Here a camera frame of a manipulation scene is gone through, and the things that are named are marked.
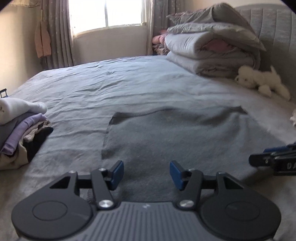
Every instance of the window sill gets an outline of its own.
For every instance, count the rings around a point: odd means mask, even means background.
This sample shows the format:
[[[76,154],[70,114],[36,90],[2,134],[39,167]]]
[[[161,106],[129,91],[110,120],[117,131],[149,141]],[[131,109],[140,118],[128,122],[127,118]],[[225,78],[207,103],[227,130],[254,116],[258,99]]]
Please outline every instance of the window sill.
[[[117,26],[110,26],[110,27],[105,27],[105,28],[96,28],[96,29],[91,29],[91,30],[87,30],[87,31],[83,31],[83,32],[79,32],[77,34],[74,34],[75,38],[79,38],[81,36],[83,36],[84,34],[88,34],[88,33],[92,33],[92,32],[98,32],[98,31],[102,31],[102,30],[112,30],[112,29],[117,29],[117,28],[126,28],[126,30],[128,29],[134,29],[134,28],[142,28],[142,29],[146,29],[147,26],[146,25],[141,25],[141,24],[130,24],[130,25],[117,25]]]

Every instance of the white stuffed dog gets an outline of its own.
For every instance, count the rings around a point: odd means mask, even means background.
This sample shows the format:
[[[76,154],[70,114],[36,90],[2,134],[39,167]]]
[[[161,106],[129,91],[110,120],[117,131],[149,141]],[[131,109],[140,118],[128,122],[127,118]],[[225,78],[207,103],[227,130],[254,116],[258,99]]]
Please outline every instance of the white stuffed dog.
[[[239,75],[235,80],[239,85],[248,89],[258,87],[258,91],[268,97],[271,97],[271,91],[274,91],[288,101],[291,98],[289,90],[282,84],[281,78],[273,66],[271,66],[271,72],[261,72],[244,65],[239,68]]]

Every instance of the ribbed surface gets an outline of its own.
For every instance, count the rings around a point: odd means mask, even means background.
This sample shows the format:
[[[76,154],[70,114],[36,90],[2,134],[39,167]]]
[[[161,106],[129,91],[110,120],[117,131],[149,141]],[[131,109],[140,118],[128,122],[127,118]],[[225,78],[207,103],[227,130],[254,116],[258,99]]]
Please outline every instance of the ribbed surface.
[[[221,241],[208,233],[192,212],[172,203],[123,202],[101,211],[92,224],[68,241]]]
[[[273,65],[296,98],[296,15],[286,6],[258,4],[237,10],[253,27],[267,52],[261,53],[260,70]]]

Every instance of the upholstered headboard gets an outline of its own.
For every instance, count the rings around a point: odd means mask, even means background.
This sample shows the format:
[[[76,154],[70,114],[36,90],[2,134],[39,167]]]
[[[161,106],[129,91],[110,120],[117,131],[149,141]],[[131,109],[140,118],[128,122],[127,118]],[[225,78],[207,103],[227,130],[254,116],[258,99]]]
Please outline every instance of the upholstered headboard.
[[[272,64],[296,100],[296,15],[285,5],[255,4],[236,8],[253,27],[267,52],[261,53],[263,71]]]

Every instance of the bed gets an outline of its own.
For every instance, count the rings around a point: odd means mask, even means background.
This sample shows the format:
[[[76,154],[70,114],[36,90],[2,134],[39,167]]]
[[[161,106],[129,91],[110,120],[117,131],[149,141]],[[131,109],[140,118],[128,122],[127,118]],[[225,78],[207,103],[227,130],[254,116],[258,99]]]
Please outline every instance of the bed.
[[[272,62],[292,95],[293,91],[296,94],[296,74],[292,71],[296,64],[295,15],[280,5],[249,5],[238,10],[268,49],[262,69]],[[296,109],[293,102],[276,95],[265,98],[233,80],[194,75],[165,56],[120,58],[44,71],[11,96],[45,102],[54,132],[30,164],[0,173],[3,241],[17,239],[10,214],[20,200],[69,170],[87,174],[100,166],[103,138],[115,112],[142,112],[163,106],[188,110],[242,106],[283,142],[296,141],[296,129],[289,121]],[[281,209],[282,223],[275,240],[295,240],[295,185],[296,177],[270,177],[253,186]]]

